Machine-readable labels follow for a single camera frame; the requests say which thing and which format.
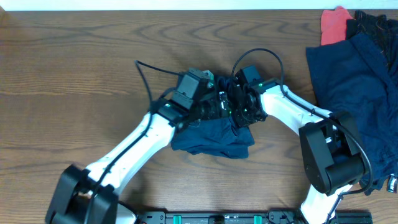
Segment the dark blue denim shorts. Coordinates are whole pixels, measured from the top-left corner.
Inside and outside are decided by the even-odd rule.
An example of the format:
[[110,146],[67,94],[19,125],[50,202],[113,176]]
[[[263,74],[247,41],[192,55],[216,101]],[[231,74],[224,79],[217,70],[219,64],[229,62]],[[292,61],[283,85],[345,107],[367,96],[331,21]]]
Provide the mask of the dark blue denim shorts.
[[254,145],[248,127],[238,128],[232,118],[195,121],[174,136],[171,147],[190,154],[209,154],[229,159],[245,159]]

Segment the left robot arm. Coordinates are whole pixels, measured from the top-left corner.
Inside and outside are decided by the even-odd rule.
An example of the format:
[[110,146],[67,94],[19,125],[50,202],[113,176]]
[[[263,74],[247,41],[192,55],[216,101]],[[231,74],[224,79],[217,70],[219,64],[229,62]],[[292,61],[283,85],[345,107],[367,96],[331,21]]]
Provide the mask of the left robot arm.
[[107,155],[83,170],[70,165],[63,171],[45,222],[134,223],[136,215],[119,203],[119,196],[137,171],[192,121],[230,114],[224,91],[197,100],[176,91],[169,100],[152,102],[137,128]]

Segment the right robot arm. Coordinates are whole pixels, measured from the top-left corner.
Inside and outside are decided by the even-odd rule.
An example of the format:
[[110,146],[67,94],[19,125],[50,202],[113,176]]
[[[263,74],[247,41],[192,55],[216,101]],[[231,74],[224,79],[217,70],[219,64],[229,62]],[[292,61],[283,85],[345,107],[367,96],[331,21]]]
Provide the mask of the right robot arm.
[[280,80],[233,78],[229,98],[239,127],[272,116],[300,138],[303,166],[310,181],[299,208],[303,223],[330,223],[336,209],[365,175],[372,175],[353,117],[332,113],[303,100]]

